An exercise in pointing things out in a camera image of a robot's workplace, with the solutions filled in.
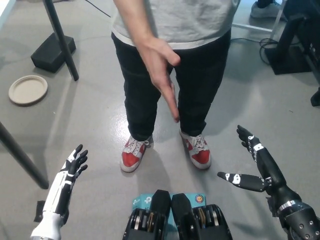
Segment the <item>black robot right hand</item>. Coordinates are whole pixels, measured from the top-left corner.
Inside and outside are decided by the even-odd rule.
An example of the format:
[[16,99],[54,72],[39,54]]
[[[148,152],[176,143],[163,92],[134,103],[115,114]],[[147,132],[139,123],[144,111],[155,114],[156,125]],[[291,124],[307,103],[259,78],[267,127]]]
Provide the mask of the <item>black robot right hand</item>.
[[241,125],[237,126],[236,132],[242,146],[248,150],[255,162],[260,176],[223,171],[218,172],[217,176],[237,188],[259,193],[266,192],[273,200],[273,207],[276,210],[281,211],[301,202],[300,195],[288,187],[279,166],[260,139]]

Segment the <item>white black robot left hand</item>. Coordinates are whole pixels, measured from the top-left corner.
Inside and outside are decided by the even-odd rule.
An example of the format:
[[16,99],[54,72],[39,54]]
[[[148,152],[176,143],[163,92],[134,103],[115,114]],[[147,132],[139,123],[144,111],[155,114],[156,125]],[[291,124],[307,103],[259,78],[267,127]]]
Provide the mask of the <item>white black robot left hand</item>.
[[88,168],[88,150],[78,145],[65,160],[56,174],[42,209],[42,219],[58,216],[65,224],[69,217],[69,205],[77,178]]

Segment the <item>person's bare right hand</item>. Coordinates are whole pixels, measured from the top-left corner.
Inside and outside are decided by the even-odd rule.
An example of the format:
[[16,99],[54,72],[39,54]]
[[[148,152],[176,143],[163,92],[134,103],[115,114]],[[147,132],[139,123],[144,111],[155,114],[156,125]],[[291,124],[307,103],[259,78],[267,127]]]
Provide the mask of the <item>person's bare right hand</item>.
[[174,121],[179,122],[175,87],[169,77],[168,66],[178,65],[180,57],[164,40],[154,36],[136,39],[134,44],[146,66],[152,84],[164,97]]

